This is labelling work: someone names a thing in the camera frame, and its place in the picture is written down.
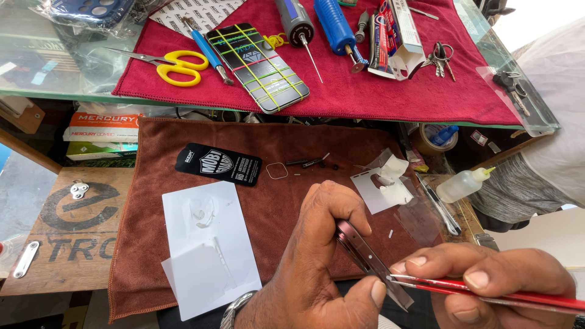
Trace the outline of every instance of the brown towel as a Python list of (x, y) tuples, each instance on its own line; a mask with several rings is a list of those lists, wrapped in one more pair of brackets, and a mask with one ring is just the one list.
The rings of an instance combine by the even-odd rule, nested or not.
[[(217, 181), (175, 170), (177, 155), (188, 143), (216, 146), (262, 159), (256, 186), (237, 184), (236, 189), (263, 283), (270, 280), (276, 270), (297, 222), (301, 202), (312, 184), (329, 179), (356, 190), (350, 176), (362, 172), (362, 169), (355, 164), (370, 163), (388, 147), (402, 158), (396, 141), (387, 132), (375, 129), (165, 118), (140, 118), (139, 124), (136, 168), (110, 269), (110, 323), (131, 314), (177, 305), (160, 265), (169, 257), (161, 195)], [(313, 160), (328, 152), (331, 154), (325, 160), (327, 168), (291, 166), (287, 168), (288, 177), (278, 180), (271, 179), (266, 172), (266, 165), (271, 163), (304, 157)], [(332, 169), (334, 164), (339, 170)], [(280, 172), (284, 170), (281, 168), (273, 176)], [(411, 169), (407, 175), (415, 178)], [(367, 241), (386, 265), (421, 247), (397, 220), (398, 217), (405, 220), (397, 208), (376, 215), (370, 215), (366, 210), (373, 230)], [(394, 232), (389, 239), (391, 229)], [(441, 238), (437, 236), (433, 244), (440, 242)], [(340, 249), (335, 253), (329, 271), (334, 279), (364, 275)]]

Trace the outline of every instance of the white fabric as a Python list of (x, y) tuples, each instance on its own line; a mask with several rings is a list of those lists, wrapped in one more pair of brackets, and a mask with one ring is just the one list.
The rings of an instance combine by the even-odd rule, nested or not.
[(396, 323), (378, 314), (378, 329), (400, 329)]
[(585, 17), (540, 37), (517, 62), (562, 127), (522, 156), (536, 174), (585, 203)]

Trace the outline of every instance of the red tweezers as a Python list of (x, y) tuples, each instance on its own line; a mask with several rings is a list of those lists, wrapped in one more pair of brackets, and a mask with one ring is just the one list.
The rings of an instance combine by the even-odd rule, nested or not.
[(501, 297), (483, 297), (471, 292), (463, 281), (443, 279), (440, 280), (421, 279), (418, 277), (408, 275), (392, 275), (392, 277), (395, 279), (407, 279), (428, 283), (429, 285), (421, 285), (418, 283), (413, 284), (393, 280), (394, 283), (398, 283), (399, 285), (405, 287), (424, 289), (429, 290), (430, 292), (444, 294), (466, 294), (468, 296), (477, 297), (478, 299), (488, 303), (495, 303), (506, 306), (526, 307), (529, 309), (545, 310), (575, 315), (585, 315), (585, 301), (577, 299), (550, 296), (547, 294), (531, 292), (516, 292)]

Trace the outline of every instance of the screen protector packaging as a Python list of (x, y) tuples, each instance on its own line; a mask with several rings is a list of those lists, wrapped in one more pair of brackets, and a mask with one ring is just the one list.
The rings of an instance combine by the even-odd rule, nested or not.
[(189, 143), (177, 156), (178, 172), (195, 174), (245, 186), (258, 181), (262, 159), (244, 153)]

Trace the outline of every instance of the metal watch band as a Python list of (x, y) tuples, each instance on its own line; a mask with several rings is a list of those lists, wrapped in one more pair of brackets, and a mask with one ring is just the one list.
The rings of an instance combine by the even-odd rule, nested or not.
[(258, 290), (252, 290), (251, 292), (247, 292), (241, 295), (238, 299), (233, 301), (228, 308), (223, 313), (223, 319), (221, 320), (221, 325), (219, 326), (220, 329), (233, 329), (233, 325), (236, 321), (236, 315), (248, 302), (252, 297), (258, 292)]

